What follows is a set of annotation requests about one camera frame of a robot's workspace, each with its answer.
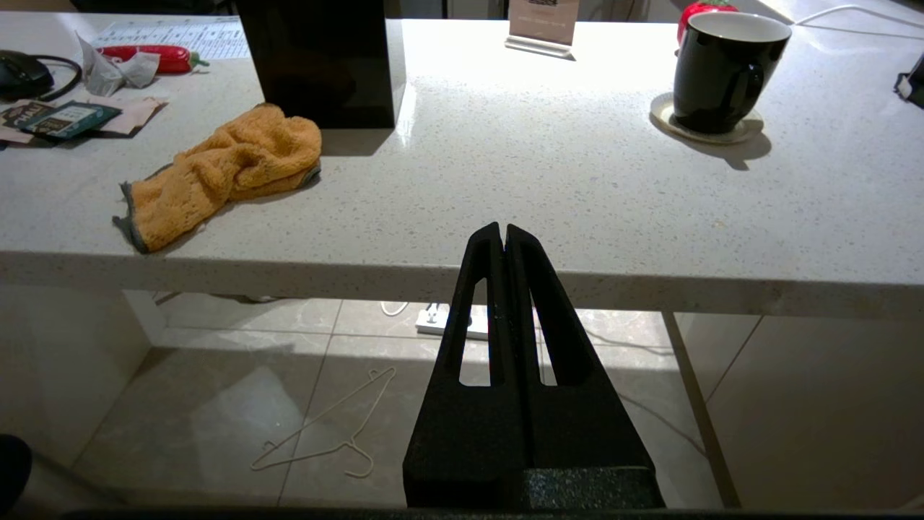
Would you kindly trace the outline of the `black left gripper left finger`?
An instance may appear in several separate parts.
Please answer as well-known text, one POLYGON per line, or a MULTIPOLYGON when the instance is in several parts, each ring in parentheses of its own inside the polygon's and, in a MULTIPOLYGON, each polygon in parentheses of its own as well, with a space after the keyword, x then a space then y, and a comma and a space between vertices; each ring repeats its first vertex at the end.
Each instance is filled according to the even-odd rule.
POLYGON ((504 243, 497 223, 466 244, 448 325, 403 461, 410 508, 504 508, 526 465, 504 243), (489 385, 460 381, 476 284, 487 285, 489 385))

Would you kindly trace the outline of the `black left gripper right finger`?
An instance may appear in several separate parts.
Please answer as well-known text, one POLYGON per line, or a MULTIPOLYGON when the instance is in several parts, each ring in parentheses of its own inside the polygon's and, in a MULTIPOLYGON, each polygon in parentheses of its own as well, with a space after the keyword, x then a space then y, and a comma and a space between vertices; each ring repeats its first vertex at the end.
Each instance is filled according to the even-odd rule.
POLYGON ((654 464, 540 241, 506 228, 519 394, 534 467, 654 464))

